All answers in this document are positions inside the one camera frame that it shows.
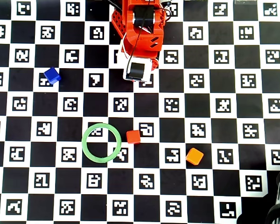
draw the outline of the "green ring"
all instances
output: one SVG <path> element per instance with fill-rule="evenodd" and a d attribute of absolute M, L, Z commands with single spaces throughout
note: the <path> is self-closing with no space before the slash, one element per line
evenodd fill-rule
<path fill-rule="evenodd" d="M 96 157 L 89 152 L 89 149 L 87 147 L 87 142 L 86 142 L 87 137 L 90 135 L 90 133 L 92 131 L 94 131 L 97 128 L 107 128 L 115 136 L 117 146 L 116 146 L 114 152 L 107 157 L 103 157 L 103 158 Z M 110 160 L 113 160 L 117 156 L 117 154 L 120 152 L 120 150 L 121 150 L 121 136 L 120 136 L 119 132 L 117 131 L 117 129 L 115 127 L 113 127 L 112 125 L 105 124 L 105 123 L 97 123 L 97 124 L 94 124 L 94 125 L 90 126 L 86 130 L 86 132 L 84 133 L 84 135 L 82 137 L 82 149 L 83 149 L 83 152 L 86 155 L 86 157 L 88 159 L 90 159 L 91 161 L 94 161 L 94 162 L 97 162 L 97 163 L 106 163 Z"/>

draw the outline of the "checkerboard mat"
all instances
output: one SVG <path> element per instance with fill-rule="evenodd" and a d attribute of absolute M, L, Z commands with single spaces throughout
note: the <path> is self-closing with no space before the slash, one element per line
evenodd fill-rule
<path fill-rule="evenodd" d="M 264 220 L 280 171 L 280 1 L 173 0 L 145 84 L 122 78 L 113 10 L 0 0 L 0 224 Z M 82 153 L 99 122 L 123 140 L 105 164 Z M 105 129 L 87 141 L 96 156 L 116 147 Z"/>

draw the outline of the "blue cube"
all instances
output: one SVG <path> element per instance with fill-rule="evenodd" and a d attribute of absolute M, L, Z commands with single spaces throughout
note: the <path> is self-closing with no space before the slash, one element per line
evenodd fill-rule
<path fill-rule="evenodd" d="M 54 67 L 50 68 L 48 71 L 45 71 L 44 75 L 51 85 L 53 85 L 61 79 L 60 75 Z"/>

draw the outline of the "cube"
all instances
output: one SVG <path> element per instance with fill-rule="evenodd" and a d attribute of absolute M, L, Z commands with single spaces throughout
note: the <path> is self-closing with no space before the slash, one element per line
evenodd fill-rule
<path fill-rule="evenodd" d="M 133 130 L 126 132 L 127 143 L 129 144 L 139 144 L 140 143 L 140 131 Z"/>
<path fill-rule="evenodd" d="M 202 152 L 200 152 L 199 150 L 197 150 L 195 148 L 191 148 L 186 156 L 186 160 L 188 162 L 192 163 L 193 165 L 197 166 L 200 163 L 203 155 L 204 154 Z"/>
<path fill-rule="evenodd" d="M 48 79 L 49 83 L 53 85 L 54 83 L 58 82 L 61 77 L 56 71 L 55 68 L 50 68 L 49 70 L 44 72 L 45 77 Z"/>

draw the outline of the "orange cube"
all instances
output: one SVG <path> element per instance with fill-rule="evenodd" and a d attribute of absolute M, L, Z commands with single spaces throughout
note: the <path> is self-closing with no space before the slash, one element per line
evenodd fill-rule
<path fill-rule="evenodd" d="M 186 156 L 186 160 L 193 165 L 198 165 L 203 157 L 203 153 L 195 148 L 191 148 Z"/>
<path fill-rule="evenodd" d="M 129 144 L 139 144 L 140 143 L 140 131 L 133 130 L 126 132 L 127 143 Z"/>

